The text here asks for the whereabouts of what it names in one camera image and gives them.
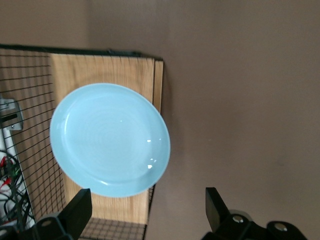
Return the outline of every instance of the light blue plate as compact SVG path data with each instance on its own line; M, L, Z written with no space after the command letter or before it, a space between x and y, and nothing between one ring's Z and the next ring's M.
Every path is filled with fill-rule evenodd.
M50 124L53 154L75 183L107 197L154 185L170 157L170 138L156 108L135 91L97 83L76 89Z

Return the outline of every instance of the cable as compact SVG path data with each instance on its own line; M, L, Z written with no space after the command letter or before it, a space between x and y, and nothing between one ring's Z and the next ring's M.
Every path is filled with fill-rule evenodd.
M7 221L18 220L18 222L21 221L21 224L25 226L28 217L32 219L35 218L30 214L31 203L28 198L28 192L25 191L26 187L24 186L23 190L19 189L24 183L19 161L6 150L0 149L0 152L6 155L0 162L0 168L4 169L4 174L0 177L0 180L3 181L3 184L0 186L0 195L3 196L4 199L0 199L0 202L4 202L3 211L5 213L5 216L0 218L0 225ZM1 191L1 188L4 186L9 187L11 195Z

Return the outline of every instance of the wooden panel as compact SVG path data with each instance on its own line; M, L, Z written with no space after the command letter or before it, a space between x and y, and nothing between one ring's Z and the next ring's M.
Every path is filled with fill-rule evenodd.
M155 61L154 63L154 89L153 89L153 105L161 111L161 94L162 94L162 79L164 71L164 62Z
M58 104L67 94L84 85L114 83L128 87L153 102L155 60L152 58L51 54L54 93ZM81 189L64 176L66 201ZM149 191L110 198L92 194L92 217L146 224Z

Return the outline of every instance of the black cable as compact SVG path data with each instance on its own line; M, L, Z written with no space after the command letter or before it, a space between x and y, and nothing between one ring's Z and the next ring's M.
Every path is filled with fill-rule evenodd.
M9 179L9 177L11 178L11 183L8 184L8 187L11 190L11 195L7 195L3 192L0 192L0 195L5 197L5 199L0 199L0 202L4 202L3 210L5 213L5 216L1 217L0 219L0 224L5 223L6 219L8 221L19 220L20 217L18 216L18 214L20 214L19 212L21 212L21 217L22 217L21 224L25 226L27 223L28 216L31 217L32 219L35 219L35 218L34 216L31 216L29 213L31 208L31 203L28 198L28 191L25 191L25 193L22 193L21 190L19 190L20 186L24 183L23 173L22 173L19 161L15 156L10 154L6 150L0 149L0 152L5 153L5 155L7 156L6 158L7 164L5 168L6 175L3 175L1 179L3 180L3 182L5 182L7 179ZM10 201L14 204L14 206L10 210L8 210L7 204Z

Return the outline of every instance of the plate rim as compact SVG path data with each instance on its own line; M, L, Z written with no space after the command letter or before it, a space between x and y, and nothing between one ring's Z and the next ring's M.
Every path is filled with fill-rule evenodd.
M148 184L148 187L147 188L143 188L141 189L140 191L131 191L131 192L128 192L127 194L124 193L124 191L120 191L122 192L122 194L119 194L119 192L117 192L117 194L112 194L110 191L110 187L108 188L109 190L104 190L104 191L97 191L98 187L97 186L94 186L94 187L90 187L91 191L97 195L101 195L101 196L104 196L104 197L111 197L111 198L124 198L124 197L131 197L131 196L135 196L135 195L138 195L146 190L148 190L149 188L151 188L154 184L156 184L159 179L163 176L164 172L166 171L167 169L167 166L169 164L169 160L170 160L170 155L171 155L171 140L170 140L170 135L169 135L169 131L168 131L168 128L167 128L167 125L163 119L163 117L161 116L160 112L156 109L156 107L150 102L148 101L143 95L141 95L140 93L126 87L126 86L123 86L123 85L119 85L119 84L114 84L114 83L92 83L92 84L87 84L87 85L84 85L84 86L81 86L73 91L71 91L70 93L68 93L60 102L59 104L57 105L57 107L55 108L54 112L53 112L53 115L52 115L52 118L51 118L51 121L50 121L50 127L49 127L49 138L50 138L50 145L51 145L51 149L52 149L52 153L54 155L54 158L56 159L57 163L59 164L59 167L62 169L62 171L74 182L76 183L77 185L79 185L80 187L82 188L88 188L88 186L86 186L85 184L83 184L83 182L79 182L77 180L74 180L73 177L70 176L70 172L66 172L66 165L70 165L72 164L72 161L69 161L69 163L64 163L64 162L67 162L67 161L63 161L62 159L59 159L60 157L57 155L59 155L55 148L55 145L58 144L58 143L55 143L53 141L53 136L57 135L57 133L53 133L53 124L55 124L55 119L57 117L55 117L59 111L60 108L63 107L63 103L66 101L66 99L69 99L69 98L72 98L74 95L76 96L78 94L78 92L81 92L81 91L86 91L85 89L88 89L88 88L96 88L96 87L99 87L99 86L106 86L106 87L113 87L113 88L119 88L119 89L122 89L122 90L125 90L125 91L129 91L131 92L134 96L136 96L137 98L143 100L145 102L146 105L148 105L149 107L152 108L153 110L153 114L160 120L161 122L161 128L162 130L164 131L164 135L165 137L167 138L167 146L164 148L165 150L167 150L167 154L164 155L165 158L163 158L163 161L165 161L165 164L162 166L163 169L161 169L159 172L159 174L157 174L155 180L152 182L152 184ZM75 174L85 174L86 172L85 171L82 171L82 170L79 170L77 168L74 169L74 171L76 172Z

